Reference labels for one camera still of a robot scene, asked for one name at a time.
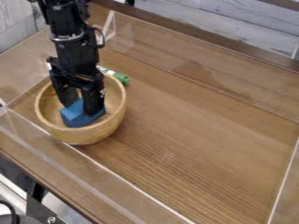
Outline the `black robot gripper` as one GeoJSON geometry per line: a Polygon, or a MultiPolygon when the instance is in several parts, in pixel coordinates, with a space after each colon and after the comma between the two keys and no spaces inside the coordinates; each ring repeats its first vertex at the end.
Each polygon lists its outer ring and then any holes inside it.
{"type": "Polygon", "coordinates": [[[77,99],[80,88],[82,109],[88,116],[105,113],[104,75],[97,70],[98,43],[96,29],[80,27],[74,29],[50,29],[50,42],[57,55],[46,62],[50,65],[50,83],[60,103],[68,107],[77,99]]]}

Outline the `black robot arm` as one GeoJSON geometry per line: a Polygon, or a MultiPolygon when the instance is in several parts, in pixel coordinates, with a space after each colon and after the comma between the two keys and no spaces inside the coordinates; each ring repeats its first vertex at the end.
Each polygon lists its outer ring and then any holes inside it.
{"type": "Polygon", "coordinates": [[[28,0],[40,7],[50,27],[57,56],[49,57],[49,76],[64,107],[82,99],[82,111],[93,116],[104,109],[104,74],[97,70],[98,48],[94,27],[88,24],[89,0],[28,0]]]}

